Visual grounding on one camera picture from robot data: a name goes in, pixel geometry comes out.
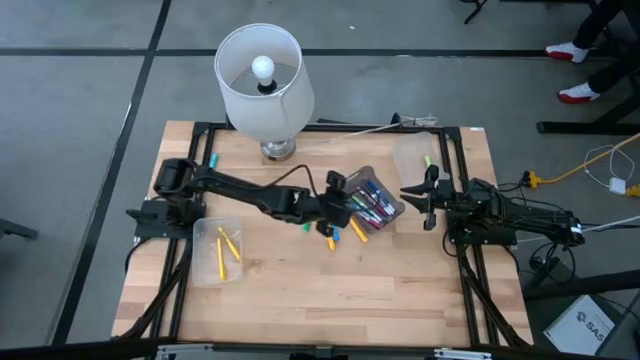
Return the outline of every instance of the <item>sneaker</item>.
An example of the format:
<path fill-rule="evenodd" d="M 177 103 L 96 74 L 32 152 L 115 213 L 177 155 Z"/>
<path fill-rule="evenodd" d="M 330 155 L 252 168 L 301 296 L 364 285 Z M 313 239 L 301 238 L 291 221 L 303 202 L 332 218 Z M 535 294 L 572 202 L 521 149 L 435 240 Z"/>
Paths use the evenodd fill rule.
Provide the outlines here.
<path fill-rule="evenodd" d="M 574 64 L 584 61 L 589 53 L 589 49 L 580 49 L 575 47 L 572 42 L 547 46 L 544 52 L 552 59 L 570 60 Z"/>
<path fill-rule="evenodd" d="M 600 97 L 600 94 L 591 90 L 589 83 L 580 84 L 565 89 L 558 93 L 558 99 L 565 104 L 584 104 Z"/>

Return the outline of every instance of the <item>transparent container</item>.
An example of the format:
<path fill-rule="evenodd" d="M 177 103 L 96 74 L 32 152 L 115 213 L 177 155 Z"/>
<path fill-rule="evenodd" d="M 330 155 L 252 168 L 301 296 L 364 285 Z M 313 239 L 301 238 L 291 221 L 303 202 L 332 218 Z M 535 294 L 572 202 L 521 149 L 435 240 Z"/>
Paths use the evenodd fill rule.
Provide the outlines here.
<path fill-rule="evenodd" d="M 353 213 L 354 220 L 367 234 L 382 230 L 404 212 L 404 204 L 391 195 L 371 166 L 349 175 L 344 191 L 357 198 L 350 207 L 367 209 Z"/>
<path fill-rule="evenodd" d="M 220 229 L 229 237 L 240 257 L 236 258 Z M 218 238 L 222 250 L 225 279 L 220 277 Z M 242 225 L 238 218 L 203 218 L 193 225 L 193 257 L 191 281 L 196 286 L 212 286 L 237 281 L 242 278 L 243 268 Z"/>
<path fill-rule="evenodd" d="M 425 156 L 429 157 L 431 164 L 440 168 L 440 179 L 449 179 L 449 174 L 442 169 L 440 148 L 434 147 L 433 137 L 431 133 L 423 131 L 404 135 L 396 140 L 393 162 L 398 169 L 402 187 L 420 185 L 424 182 L 424 173 L 427 171 Z"/>

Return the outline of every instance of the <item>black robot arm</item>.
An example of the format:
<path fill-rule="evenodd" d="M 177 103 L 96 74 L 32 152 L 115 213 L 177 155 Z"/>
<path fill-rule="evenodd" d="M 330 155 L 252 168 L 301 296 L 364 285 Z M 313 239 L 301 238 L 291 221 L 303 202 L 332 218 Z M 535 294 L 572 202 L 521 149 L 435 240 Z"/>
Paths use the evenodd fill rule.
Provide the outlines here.
<path fill-rule="evenodd" d="M 195 195 L 211 192 L 254 205 L 276 220 L 300 225 L 317 221 L 318 231 L 326 236 L 331 235 L 331 225 L 347 226 L 353 210 L 348 207 L 348 196 L 343 191 L 344 176 L 329 171 L 324 194 L 317 194 L 313 185 L 314 194 L 308 188 L 276 185 L 282 178 L 271 184 L 258 185 L 187 159 L 168 159 L 162 163 L 153 188 L 169 202 L 184 202 Z"/>
<path fill-rule="evenodd" d="M 517 204 L 493 185 L 475 178 L 467 184 L 467 191 L 455 192 L 450 179 L 438 177 L 438 167 L 431 165 L 422 184 L 401 189 L 427 194 L 426 198 L 400 195 L 427 214 L 425 230 L 433 229 L 434 210 L 442 209 L 447 212 L 450 235 L 457 244 L 516 245 L 516 230 L 544 235 L 566 247 L 584 243 L 580 220 L 570 211 Z"/>

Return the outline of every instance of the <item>pen holder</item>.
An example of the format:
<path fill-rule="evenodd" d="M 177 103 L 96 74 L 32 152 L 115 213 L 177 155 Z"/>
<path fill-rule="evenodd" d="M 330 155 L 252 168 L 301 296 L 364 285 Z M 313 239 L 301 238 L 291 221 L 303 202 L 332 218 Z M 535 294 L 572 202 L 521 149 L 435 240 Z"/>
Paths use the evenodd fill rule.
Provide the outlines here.
<path fill-rule="evenodd" d="M 353 218 L 367 234 L 382 230 L 404 212 L 404 204 L 382 185 L 371 166 L 349 175 L 344 190 L 351 196 L 349 206 L 361 209 Z"/>

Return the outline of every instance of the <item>white box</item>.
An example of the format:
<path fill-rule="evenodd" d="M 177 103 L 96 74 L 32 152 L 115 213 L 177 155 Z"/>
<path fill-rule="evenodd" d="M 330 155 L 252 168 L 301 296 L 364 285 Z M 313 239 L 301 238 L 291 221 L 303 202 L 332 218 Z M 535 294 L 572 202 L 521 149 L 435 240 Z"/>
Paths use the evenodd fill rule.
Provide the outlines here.
<path fill-rule="evenodd" d="M 591 297 L 583 295 L 544 334 L 562 352 L 595 355 L 614 326 Z"/>

